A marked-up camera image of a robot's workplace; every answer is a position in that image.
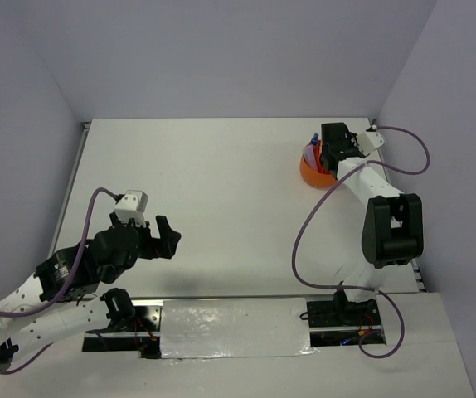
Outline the pink purple highlighter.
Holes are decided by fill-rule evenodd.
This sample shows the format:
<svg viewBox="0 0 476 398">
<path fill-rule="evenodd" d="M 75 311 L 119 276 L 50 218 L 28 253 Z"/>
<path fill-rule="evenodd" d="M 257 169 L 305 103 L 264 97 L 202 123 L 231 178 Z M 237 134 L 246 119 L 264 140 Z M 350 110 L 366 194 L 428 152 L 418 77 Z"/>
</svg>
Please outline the pink purple highlighter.
<svg viewBox="0 0 476 398">
<path fill-rule="evenodd" d="M 318 172 L 318 146 L 308 144 L 303 150 L 303 158 L 307 165 Z"/>
</svg>

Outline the light blue highlighter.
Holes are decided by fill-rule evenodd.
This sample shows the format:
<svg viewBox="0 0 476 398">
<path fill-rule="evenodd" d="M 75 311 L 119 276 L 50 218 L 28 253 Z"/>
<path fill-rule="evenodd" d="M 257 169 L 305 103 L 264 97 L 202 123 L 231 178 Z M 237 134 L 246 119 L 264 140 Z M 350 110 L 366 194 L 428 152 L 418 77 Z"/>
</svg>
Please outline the light blue highlighter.
<svg viewBox="0 0 476 398">
<path fill-rule="evenodd" d="M 303 149 L 303 159 L 310 169 L 314 170 L 315 172 L 318 171 L 315 154 L 314 154 L 314 146 L 307 145 Z"/>
</svg>

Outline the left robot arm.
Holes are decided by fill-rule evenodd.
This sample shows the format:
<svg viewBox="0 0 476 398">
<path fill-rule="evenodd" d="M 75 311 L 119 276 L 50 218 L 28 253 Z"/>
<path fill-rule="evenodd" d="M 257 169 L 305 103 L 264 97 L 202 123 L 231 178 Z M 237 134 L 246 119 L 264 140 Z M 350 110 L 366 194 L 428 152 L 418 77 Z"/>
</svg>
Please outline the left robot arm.
<svg viewBox="0 0 476 398">
<path fill-rule="evenodd" d="M 0 301 L 0 375 L 13 372 L 15 357 L 44 352 L 53 342 L 78 332 L 118 332 L 132 327 L 137 315 L 125 289 L 112 288 L 88 303 L 100 284 L 112 284 L 137 260 L 170 260 L 181 239 L 157 216 L 159 235 L 149 223 L 116 218 L 92 239 L 58 250 L 37 266 L 34 274 Z"/>
</svg>

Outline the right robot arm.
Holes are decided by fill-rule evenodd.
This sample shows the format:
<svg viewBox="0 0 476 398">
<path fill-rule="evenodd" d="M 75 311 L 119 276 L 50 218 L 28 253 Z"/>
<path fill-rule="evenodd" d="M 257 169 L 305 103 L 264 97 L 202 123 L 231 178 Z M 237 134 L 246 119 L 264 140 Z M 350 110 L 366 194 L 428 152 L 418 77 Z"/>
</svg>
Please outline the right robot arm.
<svg viewBox="0 0 476 398">
<path fill-rule="evenodd" d="M 385 143 L 376 126 L 353 133 L 342 123 L 321 125 L 320 162 L 365 207 L 362 256 L 341 283 L 345 297 L 333 305 L 342 324 L 362 315 L 361 303 L 376 297 L 393 270 L 408 265 L 424 249 L 422 201 L 393 187 L 372 168 L 371 153 Z"/>
</svg>

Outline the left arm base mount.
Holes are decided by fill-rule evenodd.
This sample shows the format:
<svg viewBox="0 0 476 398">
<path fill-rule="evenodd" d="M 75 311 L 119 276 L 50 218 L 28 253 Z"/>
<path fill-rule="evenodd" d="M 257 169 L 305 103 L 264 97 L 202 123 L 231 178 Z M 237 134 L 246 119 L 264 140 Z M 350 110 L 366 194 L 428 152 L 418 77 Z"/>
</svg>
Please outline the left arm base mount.
<svg viewBox="0 0 476 398">
<path fill-rule="evenodd" d="M 163 305 L 135 301 L 124 289 L 100 297 L 110 313 L 104 328 L 85 333 L 82 352 L 136 352 L 143 359 L 160 359 Z"/>
</svg>

